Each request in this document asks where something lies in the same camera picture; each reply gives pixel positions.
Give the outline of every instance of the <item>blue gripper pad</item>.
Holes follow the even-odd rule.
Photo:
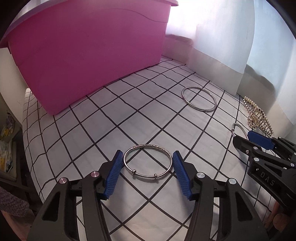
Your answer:
[[[192,192],[190,189],[190,179],[184,169],[182,161],[176,152],[173,154],[173,167],[176,172],[182,193],[187,199],[191,200]]]
[[[263,147],[266,150],[272,150],[274,148],[274,144],[272,143],[270,138],[265,137],[257,132],[249,131],[248,138],[249,141]]]
[[[122,151],[120,151],[106,179],[106,188],[105,188],[104,196],[107,199],[109,199],[109,197],[113,194],[114,188],[116,186],[116,183],[122,168],[122,164],[123,164],[123,153]]]

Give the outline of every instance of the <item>white mat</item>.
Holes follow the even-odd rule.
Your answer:
[[[199,112],[185,104],[181,91],[193,85],[215,96],[218,108],[214,112]],[[193,104],[213,106],[210,96],[193,91],[185,92]],[[274,199],[246,175],[247,156],[233,147],[230,133],[234,122],[248,131],[246,115],[240,96],[230,96],[183,63],[163,57],[158,65],[95,91],[55,116],[47,114],[27,89],[23,118],[26,158],[44,201],[61,177],[82,178],[112,160],[118,149],[125,152],[137,144],[156,144],[170,153],[179,150],[185,161],[213,179],[235,178],[263,219]],[[236,133],[243,135],[239,128]],[[153,158],[141,151],[130,167],[147,175],[162,173],[169,160],[153,150],[147,152]],[[77,201],[80,240],[84,241],[82,203]],[[113,241],[183,241],[193,206],[182,195],[175,175],[158,181],[139,180],[125,168],[114,194],[103,201]],[[215,198],[213,240],[218,213]]]

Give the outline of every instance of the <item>metal screw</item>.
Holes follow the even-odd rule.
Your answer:
[[[196,176],[199,177],[199,178],[204,178],[205,177],[205,174],[203,172],[198,172],[196,174]]]
[[[99,174],[99,172],[97,172],[97,171],[93,171],[92,173],[91,173],[91,176],[92,177],[98,177],[100,174]]]
[[[236,181],[235,179],[233,179],[233,178],[230,178],[228,181],[229,181],[230,184],[236,184],[236,182],[237,182],[237,181]]]
[[[65,178],[65,177],[62,177],[60,180],[59,180],[59,183],[60,184],[64,184],[64,183],[66,183],[67,182],[67,178]]]

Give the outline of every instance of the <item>fuzzy gray fabric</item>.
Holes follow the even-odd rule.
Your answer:
[[[0,210],[17,217],[24,217],[28,213],[29,203],[0,187]]]

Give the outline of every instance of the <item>gold tiara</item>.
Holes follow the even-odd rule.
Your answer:
[[[271,136],[274,132],[263,110],[261,110],[261,108],[259,108],[254,101],[247,98],[246,96],[244,97],[244,106],[249,113],[249,117],[248,117],[249,127],[252,129],[258,127],[266,135]]]

